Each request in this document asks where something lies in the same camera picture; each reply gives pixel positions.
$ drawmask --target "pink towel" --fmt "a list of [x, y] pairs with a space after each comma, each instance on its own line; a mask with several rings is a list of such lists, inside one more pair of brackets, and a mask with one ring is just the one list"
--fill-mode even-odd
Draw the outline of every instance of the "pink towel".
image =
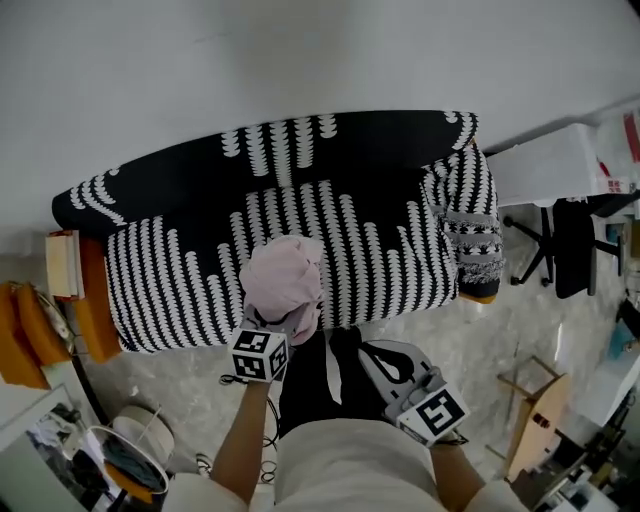
[[254, 249], [240, 271], [245, 301], [267, 322], [277, 322], [306, 304], [292, 345], [307, 341], [318, 327], [322, 301], [320, 260], [323, 244], [302, 236], [281, 236]]

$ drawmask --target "floor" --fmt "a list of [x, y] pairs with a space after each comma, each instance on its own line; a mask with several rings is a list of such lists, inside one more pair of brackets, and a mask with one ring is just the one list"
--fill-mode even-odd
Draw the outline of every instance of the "floor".
[[[531, 226], [539, 216], [533, 206], [505, 208], [501, 214]], [[561, 301], [552, 288], [542, 287], [536, 274], [524, 286], [511, 286], [508, 277], [522, 273], [534, 247], [514, 229], [505, 229], [504, 238], [507, 268], [493, 304], [458, 299], [438, 310], [362, 327], [365, 339], [417, 344], [441, 367], [445, 379], [455, 383], [472, 411], [461, 427], [470, 439], [465, 451], [485, 478], [496, 476], [501, 463], [485, 445], [504, 451], [516, 409], [513, 395], [499, 385], [496, 374], [536, 354], [571, 375], [576, 395], [601, 357], [624, 295], [613, 258], [603, 253], [598, 255], [595, 297], [582, 292]], [[161, 416], [176, 439], [170, 469], [193, 471], [196, 452], [215, 455], [242, 393], [240, 385], [218, 383], [228, 371], [225, 356], [224, 348], [195, 348], [152, 356], [123, 353], [103, 365], [85, 356], [84, 363], [109, 415], [131, 402], [162, 407]], [[518, 379], [532, 389], [541, 382], [540, 375], [526, 370]], [[586, 420], [575, 414], [569, 413], [565, 423], [568, 429], [589, 429]]]

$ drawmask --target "black cable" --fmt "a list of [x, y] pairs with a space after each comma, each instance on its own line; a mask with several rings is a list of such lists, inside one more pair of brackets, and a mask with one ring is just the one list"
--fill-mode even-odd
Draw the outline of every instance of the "black cable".
[[[218, 379], [218, 383], [221, 386], [230, 386], [231, 384], [237, 383], [237, 384], [243, 384], [246, 385], [247, 384], [247, 380], [245, 379], [241, 379], [239, 377], [236, 377], [235, 375], [231, 375], [228, 373], [225, 373], [223, 375], [220, 376], [220, 378]], [[271, 398], [267, 397], [267, 405], [269, 405], [269, 409], [271, 409], [271, 413], [273, 414], [273, 418], [275, 420], [276, 423], [276, 433], [274, 434], [273, 437], [269, 437], [267, 435], [264, 435], [262, 437], [262, 447], [263, 448], [268, 448], [269, 446], [273, 446], [274, 450], [278, 451], [278, 446], [276, 444], [276, 441], [278, 439], [280, 439], [280, 415], [278, 414], [278, 410], [276, 409], [275, 404], [273, 403], [273, 401], [271, 400]], [[267, 471], [265, 469], [265, 464], [271, 464], [273, 465], [273, 468], [270, 471]], [[273, 480], [276, 477], [276, 468], [278, 467], [278, 465], [272, 461], [272, 460], [265, 460], [262, 462], [262, 465], [260, 466], [262, 473], [260, 474], [260, 481], [263, 484], [270, 484], [273, 482]]]

